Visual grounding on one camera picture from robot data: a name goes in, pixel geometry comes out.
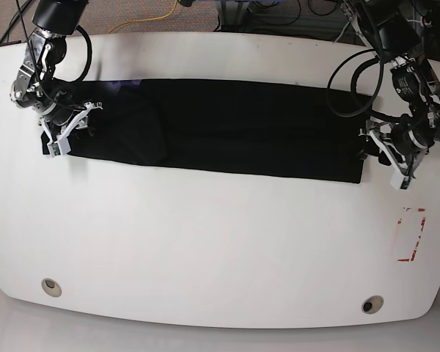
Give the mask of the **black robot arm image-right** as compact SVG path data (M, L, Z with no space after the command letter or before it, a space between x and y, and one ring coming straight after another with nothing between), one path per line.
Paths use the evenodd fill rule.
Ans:
M440 81L398 1L340 1L339 5L366 45L365 52L374 57L352 75L351 98L356 110L331 111L344 118L368 115L361 135L369 147L362 155L392 166L392 186L406 190L430 148L440 142ZM391 66L392 85L410 110L399 117L373 110L385 65Z

